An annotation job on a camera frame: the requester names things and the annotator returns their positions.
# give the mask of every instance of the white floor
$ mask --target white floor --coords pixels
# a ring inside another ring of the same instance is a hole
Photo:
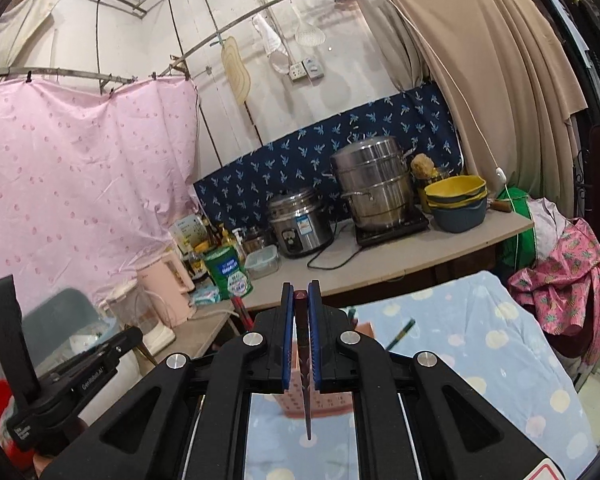
[[[589,419],[593,439],[596,445],[600,446],[600,372],[587,378],[578,396]]]

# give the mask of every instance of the pink curtain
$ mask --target pink curtain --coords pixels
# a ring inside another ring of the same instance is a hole
[[[197,98],[183,78],[105,96],[0,83],[0,277],[24,313],[68,286],[96,301],[198,210]]]

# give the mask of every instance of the wall switch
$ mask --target wall switch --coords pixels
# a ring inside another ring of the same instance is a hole
[[[302,61],[302,64],[306,69],[306,73],[309,76],[309,79],[311,79],[312,81],[315,79],[320,79],[324,76],[322,65],[317,59],[315,59],[315,57],[307,57],[305,60]]]
[[[301,61],[289,67],[289,77],[291,78],[291,81],[298,81],[299,79],[306,77],[306,70]]]

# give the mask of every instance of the red and white sticker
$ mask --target red and white sticker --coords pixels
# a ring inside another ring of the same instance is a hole
[[[545,458],[525,480],[564,480],[564,476],[550,458]]]

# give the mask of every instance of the light blue tablecloth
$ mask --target light blue tablecloth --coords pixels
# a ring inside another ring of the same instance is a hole
[[[358,308],[387,345],[413,317],[416,325],[394,348],[413,356],[435,352],[575,480],[596,454],[589,421],[542,335],[488,272]],[[352,414],[286,418],[273,396],[253,396],[246,480],[356,480]]]

